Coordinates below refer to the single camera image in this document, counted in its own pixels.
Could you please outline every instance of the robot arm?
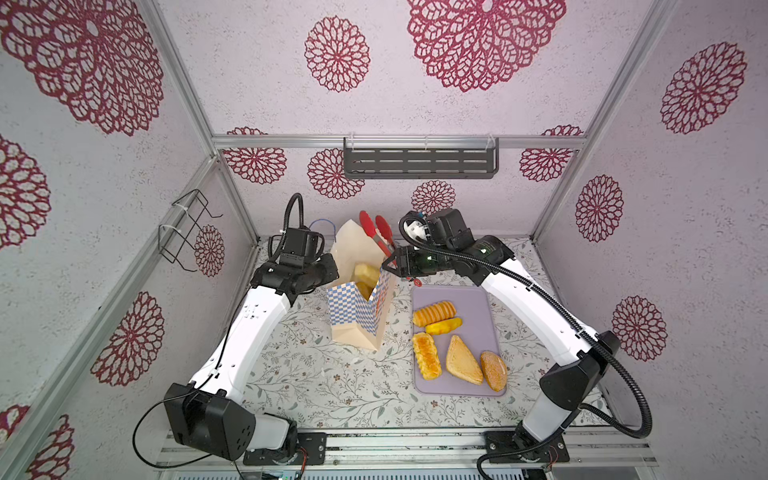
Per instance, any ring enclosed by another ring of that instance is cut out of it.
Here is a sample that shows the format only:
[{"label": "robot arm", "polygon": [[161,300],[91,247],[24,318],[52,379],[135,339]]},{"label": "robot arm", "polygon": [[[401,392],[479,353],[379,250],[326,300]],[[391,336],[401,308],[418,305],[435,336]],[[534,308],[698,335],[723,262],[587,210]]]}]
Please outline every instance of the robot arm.
[{"label": "robot arm", "polygon": [[[540,294],[543,290],[513,252],[496,237],[475,240],[458,210],[446,209],[428,217],[410,212],[403,219],[400,233],[421,247],[398,247],[385,261],[385,270],[400,277],[455,270],[501,300],[541,340],[555,361],[541,378],[541,394],[533,408],[518,425],[517,446],[536,445],[567,428],[607,370],[607,362],[584,337],[590,336],[613,354],[619,350],[616,336],[610,331],[597,334],[573,316],[573,324],[569,323]],[[499,273],[502,269],[518,280]],[[534,452],[529,458],[538,455]]]},{"label": "robot arm", "polygon": [[[294,194],[286,223],[295,200],[303,219],[301,196]],[[254,449],[275,450],[286,458],[296,453],[296,423],[249,412],[242,406],[243,389],[270,334],[296,298],[336,280],[339,272],[330,253],[321,255],[325,242],[318,233],[303,225],[286,225],[284,231],[276,252],[253,275],[240,310],[203,368],[186,385],[174,383],[165,394],[168,421],[181,445],[227,460]]]}]

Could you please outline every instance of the table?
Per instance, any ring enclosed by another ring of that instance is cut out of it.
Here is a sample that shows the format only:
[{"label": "table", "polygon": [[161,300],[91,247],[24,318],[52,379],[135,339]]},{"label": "table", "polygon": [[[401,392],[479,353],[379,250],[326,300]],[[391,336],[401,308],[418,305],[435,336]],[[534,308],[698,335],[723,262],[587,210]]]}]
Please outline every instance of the table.
[{"label": "table", "polygon": [[[530,240],[503,240],[531,276],[551,291]],[[265,259],[263,247],[259,264]],[[425,277],[422,282],[471,285],[453,272]],[[325,289],[300,296],[273,331],[251,372],[244,405],[256,413],[294,419],[305,429],[516,425],[533,406],[538,380],[552,365],[547,350],[514,313],[489,296],[509,373],[506,394],[479,399],[416,392],[411,288],[405,280],[397,283],[378,352],[331,340]],[[597,389],[585,401],[610,413]],[[574,425],[603,424],[589,412],[582,412],[574,421]]]}]

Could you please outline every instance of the cable tie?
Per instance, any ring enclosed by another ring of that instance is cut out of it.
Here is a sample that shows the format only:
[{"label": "cable tie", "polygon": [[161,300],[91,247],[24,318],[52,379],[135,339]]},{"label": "cable tie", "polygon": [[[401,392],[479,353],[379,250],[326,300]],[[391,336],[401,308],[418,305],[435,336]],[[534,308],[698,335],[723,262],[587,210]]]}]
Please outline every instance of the cable tie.
[{"label": "cable tie", "polygon": [[168,225],[167,223],[163,223],[163,224],[161,225],[161,227],[172,228],[172,229],[176,230],[176,232],[177,232],[179,235],[183,235],[183,234],[181,233],[181,230],[177,229],[177,228],[176,228],[176,227],[174,227],[173,225]]}]

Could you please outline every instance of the pastry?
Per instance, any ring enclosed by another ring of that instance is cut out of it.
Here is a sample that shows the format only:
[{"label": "pastry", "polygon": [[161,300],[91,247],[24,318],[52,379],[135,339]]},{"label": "pastry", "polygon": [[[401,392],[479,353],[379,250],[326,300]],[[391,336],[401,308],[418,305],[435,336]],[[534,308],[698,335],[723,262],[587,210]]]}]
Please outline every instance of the pastry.
[{"label": "pastry", "polygon": [[368,263],[356,263],[352,281],[363,282],[373,290],[379,282],[379,268]]},{"label": "pastry", "polygon": [[482,384],[482,372],[480,365],[469,351],[469,348],[462,342],[458,335],[451,337],[451,346],[448,347],[448,358],[445,359],[445,367],[456,377],[475,385]]},{"label": "pastry", "polygon": [[462,325],[462,319],[455,317],[452,319],[443,320],[437,323],[431,323],[424,328],[429,335],[442,335],[443,333],[452,332],[458,329]]},{"label": "pastry", "polygon": [[480,354],[480,364],[491,390],[501,392],[507,386],[507,366],[504,360],[493,352],[483,352]]},{"label": "pastry", "polygon": [[419,363],[424,380],[434,380],[442,374],[437,347],[431,335],[424,332],[416,333],[413,336],[413,352],[416,354],[416,361]]},{"label": "pastry", "polygon": [[357,285],[357,289],[360,290],[360,295],[366,300],[370,300],[371,293],[373,293],[373,288],[368,283],[365,282],[358,282],[355,285]]},{"label": "pastry", "polygon": [[456,316],[456,307],[448,300],[425,306],[413,313],[413,324],[416,326],[427,326],[430,323],[437,323],[441,320]]}]

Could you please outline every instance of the blue wire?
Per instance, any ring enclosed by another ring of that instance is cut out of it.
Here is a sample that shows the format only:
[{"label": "blue wire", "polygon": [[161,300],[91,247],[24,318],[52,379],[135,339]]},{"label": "blue wire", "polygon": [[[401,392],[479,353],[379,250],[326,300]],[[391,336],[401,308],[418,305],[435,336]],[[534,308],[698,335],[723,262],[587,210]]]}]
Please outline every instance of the blue wire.
[{"label": "blue wire", "polygon": [[315,220],[312,223],[310,223],[310,230],[312,230],[312,225],[314,225],[315,223],[320,222],[320,221],[326,221],[326,222],[330,223],[333,226],[333,241],[335,242],[336,241],[336,224],[334,222],[332,222],[331,220],[328,220],[327,218],[318,218],[317,220]]}]

